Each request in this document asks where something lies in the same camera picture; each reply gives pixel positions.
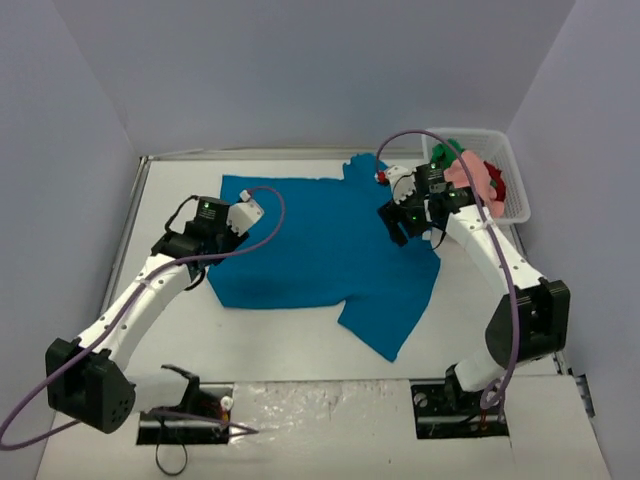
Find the blue t shirt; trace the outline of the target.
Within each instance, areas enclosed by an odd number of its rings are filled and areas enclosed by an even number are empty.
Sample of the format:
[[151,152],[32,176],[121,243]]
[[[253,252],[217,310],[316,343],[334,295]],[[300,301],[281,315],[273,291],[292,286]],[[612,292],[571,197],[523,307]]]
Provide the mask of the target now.
[[247,255],[210,268],[221,304],[238,309],[297,309],[344,305],[338,318],[368,347],[393,362],[426,310],[440,259],[419,237],[399,247],[377,210],[390,198],[359,154],[335,178],[226,175],[220,196],[255,192],[265,211],[249,245],[274,238]]

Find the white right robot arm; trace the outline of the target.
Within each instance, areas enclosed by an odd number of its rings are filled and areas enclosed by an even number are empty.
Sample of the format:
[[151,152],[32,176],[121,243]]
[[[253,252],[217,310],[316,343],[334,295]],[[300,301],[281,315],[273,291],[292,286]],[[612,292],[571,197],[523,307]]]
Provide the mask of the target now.
[[569,288],[548,280],[520,255],[471,187],[455,187],[435,164],[391,166],[376,179],[391,190],[378,214],[394,243],[404,246],[430,228],[441,230],[499,297],[481,347],[447,373],[443,398],[450,410],[469,411],[485,387],[565,347]]

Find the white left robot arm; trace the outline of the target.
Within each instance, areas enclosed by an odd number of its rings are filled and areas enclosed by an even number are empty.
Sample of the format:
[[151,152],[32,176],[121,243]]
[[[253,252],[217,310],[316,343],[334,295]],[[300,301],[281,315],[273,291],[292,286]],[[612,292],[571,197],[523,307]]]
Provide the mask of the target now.
[[137,412],[195,415],[203,392],[197,375],[165,364],[150,375],[128,373],[131,356],[166,307],[194,287],[249,237],[264,215],[247,192],[233,204],[200,197],[183,231],[167,228],[135,279],[90,327],[71,341],[55,340],[45,354],[48,403],[105,434]]

